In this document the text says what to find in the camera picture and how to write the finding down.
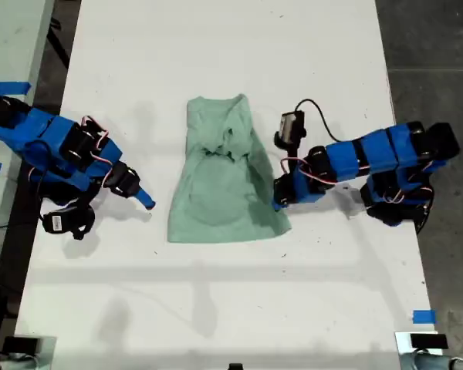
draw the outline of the black cable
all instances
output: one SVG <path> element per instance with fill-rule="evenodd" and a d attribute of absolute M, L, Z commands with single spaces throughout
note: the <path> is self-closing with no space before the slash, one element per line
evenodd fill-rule
<path fill-rule="evenodd" d="M 46 176 L 46 173 L 48 172 L 48 169 L 51 167 L 51 164 L 53 162 L 53 153 L 52 153 L 52 148 L 50 148 L 50 146 L 48 145 L 47 142 L 43 141 L 43 140 L 33 140 L 33 141 L 29 141 L 25 144 L 25 146 L 31 146 L 32 144 L 36 144 L 36 143 L 39 143 L 39 144 L 42 144 L 45 148 L 46 148 L 46 151 L 48 152 L 48 164 L 45 168 L 45 170 L 43 171 L 41 177 L 39 178 L 39 181 L 38 181 L 38 186 L 36 187 L 36 192 L 35 192 L 35 198 L 37 199 L 38 201 L 38 217 L 41 221 L 43 221 L 43 216 L 41 215 L 41 202 L 42 202 L 42 198 L 39 196 L 39 188 L 41 187 L 41 184 L 43 182 L 43 180 L 45 179 L 45 176 Z"/>
<path fill-rule="evenodd" d="M 11 291 L 12 293 L 16 293 L 16 294 L 18 294 L 18 295 L 22 295 L 22 293 L 21 293 L 20 291 L 14 289 L 14 288 L 10 288 L 9 286 L 4 285 L 4 284 L 2 284 L 2 283 L 0 283 L 0 288 L 4 288 L 5 290 Z"/>
<path fill-rule="evenodd" d="M 324 127 L 326 128 L 327 133 L 331 136 L 331 139 L 333 139 L 333 140 L 336 141 L 337 143 L 342 142 L 342 140 L 338 140 L 338 139 L 337 139 L 336 137 L 334 137 L 334 135 L 331 133 L 330 128 L 327 126 L 326 119 L 324 118 L 323 111 L 321 110 L 321 108 L 319 107 L 319 105 L 318 105 L 316 102 L 314 102 L 312 99 L 304 99 L 304 100 L 302 100 L 300 103 L 298 103 L 298 104 L 296 105 L 295 111 L 299 110 L 299 107 L 300 107 L 303 103 L 305 103 L 305 102 L 312 103 L 314 106 L 316 106 L 317 110 L 319 110 L 319 114 L 321 115 L 321 119 L 323 120 Z"/>
<path fill-rule="evenodd" d="M 432 196 L 431 199 L 429 200 L 429 203 L 427 204 L 427 212 L 425 213 L 424 219 L 420 223 L 420 226 L 417 228 L 417 234 L 422 231 L 424 228 L 425 224 L 427 223 L 429 219 L 429 215 L 431 214 L 432 206 L 434 205 L 434 197 L 435 197 L 435 191 L 432 185 L 428 185 L 432 189 Z"/>

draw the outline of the concrete floor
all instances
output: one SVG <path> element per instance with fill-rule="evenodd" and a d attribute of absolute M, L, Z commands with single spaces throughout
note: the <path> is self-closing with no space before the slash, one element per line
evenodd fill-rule
<path fill-rule="evenodd" d="M 68 51 L 79 4 L 56 1 L 59 38 Z M 450 122 L 462 148 L 432 178 L 437 196 L 419 244 L 438 330 L 448 335 L 450 354 L 463 357 L 463 0 L 377 0 L 377 10 L 397 121 Z M 58 112 L 65 78 L 47 45 L 35 105 Z"/>

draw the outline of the green t-shirt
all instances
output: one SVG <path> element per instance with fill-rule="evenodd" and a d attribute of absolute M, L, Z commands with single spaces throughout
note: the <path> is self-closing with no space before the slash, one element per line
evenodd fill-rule
<path fill-rule="evenodd" d="M 272 208 L 272 182 L 246 96 L 189 101 L 186 160 L 168 241 L 227 243 L 284 234 L 291 226 Z"/>

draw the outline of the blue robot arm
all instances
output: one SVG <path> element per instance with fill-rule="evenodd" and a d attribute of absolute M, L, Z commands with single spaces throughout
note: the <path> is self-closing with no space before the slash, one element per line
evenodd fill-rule
<path fill-rule="evenodd" d="M 120 161 L 119 147 L 89 116 L 78 124 L 0 96 L 0 140 L 32 166 L 29 181 L 40 199 L 68 204 L 41 217 L 48 232 L 71 231 L 82 239 L 93 226 L 90 202 L 101 187 L 135 197 L 148 210 L 155 205 L 140 187 L 137 173 Z"/>
<path fill-rule="evenodd" d="M 288 152 L 290 169 L 274 182 L 275 209 L 316 202 L 336 183 L 369 175 L 360 192 L 370 216 L 391 226 L 411 219 L 418 230 L 423 227 L 434 199 L 429 176 L 459 153 L 448 123 L 427 131 L 419 122 L 379 129 L 356 140 L 315 146 L 298 159 L 306 136 L 304 117 L 298 106 L 283 114 L 275 135 L 276 146 Z"/>

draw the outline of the white table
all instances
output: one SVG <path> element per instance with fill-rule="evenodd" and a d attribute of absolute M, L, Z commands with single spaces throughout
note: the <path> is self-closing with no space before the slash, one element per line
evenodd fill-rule
<path fill-rule="evenodd" d="M 29 82 L 24 96 L 32 103 L 45 46 L 53 0 L 0 0 L 0 82 Z M 8 223 L 19 174 L 20 159 L 0 142 L 0 226 Z M 6 229 L 0 229 L 0 253 Z"/>
<path fill-rule="evenodd" d="M 411 321 L 429 308 L 413 225 L 348 217 L 342 187 L 275 239 L 166 242 L 186 102 L 237 93 L 276 170 L 303 98 L 341 139 L 393 124 L 373 0 L 83 0 L 62 114 L 106 125 L 157 207 L 103 192 L 83 242 L 37 233 L 17 333 L 57 337 L 54 369 L 392 370 L 394 332 L 433 329 Z M 306 111 L 305 151 L 330 142 Z"/>

